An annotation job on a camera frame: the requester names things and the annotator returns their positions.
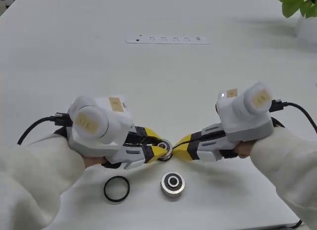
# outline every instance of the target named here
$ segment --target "bearing inner ring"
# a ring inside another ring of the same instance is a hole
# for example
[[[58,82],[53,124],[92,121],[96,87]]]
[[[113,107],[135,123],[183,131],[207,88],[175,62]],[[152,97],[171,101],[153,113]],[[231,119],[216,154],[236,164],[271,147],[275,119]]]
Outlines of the bearing inner ring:
[[[173,187],[175,184],[172,184],[172,186],[170,186],[170,184],[168,183],[168,179],[170,177],[172,179],[178,180],[178,184],[175,187]],[[175,172],[168,172],[164,178],[164,186],[169,191],[178,191],[181,188],[182,184],[183,184],[183,181],[182,181],[181,177],[178,174],[176,174]]]
[[[179,185],[179,180],[178,178],[176,178],[175,176],[170,176],[168,179],[167,179],[167,184],[172,187],[172,188],[175,188]]]
[[[160,144],[158,144],[159,147],[163,148],[163,149],[166,149],[167,148],[167,145],[165,142],[161,142]]]

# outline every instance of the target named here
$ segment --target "ball bearing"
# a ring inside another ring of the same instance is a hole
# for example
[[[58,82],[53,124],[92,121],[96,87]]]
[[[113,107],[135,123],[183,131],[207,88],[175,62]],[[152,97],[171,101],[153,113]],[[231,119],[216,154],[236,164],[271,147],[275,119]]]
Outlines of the ball bearing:
[[[175,198],[185,189],[185,180],[177,172],[166,172],[161,178],[160,186],[167,197]]]
[[[159,161],[167,162],[172,158],[173,146],[169,141],[163,139],[157,146],[167,150],[167,153],[164,156],[158,158]]]

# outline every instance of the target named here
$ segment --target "person's hand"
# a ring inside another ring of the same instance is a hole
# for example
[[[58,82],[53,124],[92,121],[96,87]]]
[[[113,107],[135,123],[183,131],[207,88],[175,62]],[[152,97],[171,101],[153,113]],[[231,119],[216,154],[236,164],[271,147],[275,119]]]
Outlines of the person's hand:
[[[240,142],[234,150],[240,158],[249,157],[255,142],[256,141]]]
[[[83,157],[83,159],[86,168],[107,162],[107,159],[104,157]]]

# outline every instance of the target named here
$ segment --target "beige sticker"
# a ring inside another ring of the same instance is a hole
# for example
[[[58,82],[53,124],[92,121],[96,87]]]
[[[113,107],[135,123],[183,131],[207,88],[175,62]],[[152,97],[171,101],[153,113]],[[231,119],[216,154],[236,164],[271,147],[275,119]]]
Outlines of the beige sticker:
[[[268,101],[271,102],[271,100],[272,100],[271,95],[269,95],[266,90],[261,90],[253,96],[252,103],[254,104],[255,107],[262,108],[266,104],[266,102]]]
[[[123,112],[123,107],[119,98],[109,97],[109,101],[113,111]]]
[[[89,118],[84,113],[79,113],[77,115],[75,124],[82,127],[83,130],[90,134],[95,134],[99,127],[98,124],[92,118]]]
[[[227,91],[227,98],[237,97],[238,89],[232,89]]]

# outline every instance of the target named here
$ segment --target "electrical outlet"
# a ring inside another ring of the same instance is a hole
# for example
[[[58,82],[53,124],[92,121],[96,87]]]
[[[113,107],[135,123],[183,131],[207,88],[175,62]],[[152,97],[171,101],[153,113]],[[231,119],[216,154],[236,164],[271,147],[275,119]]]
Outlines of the electrical outlet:
[[[127,43],[135,44],[189,44],[189,45],[209,45],[204,37],[198,36],[169,36],[169,35],[127,35]]]

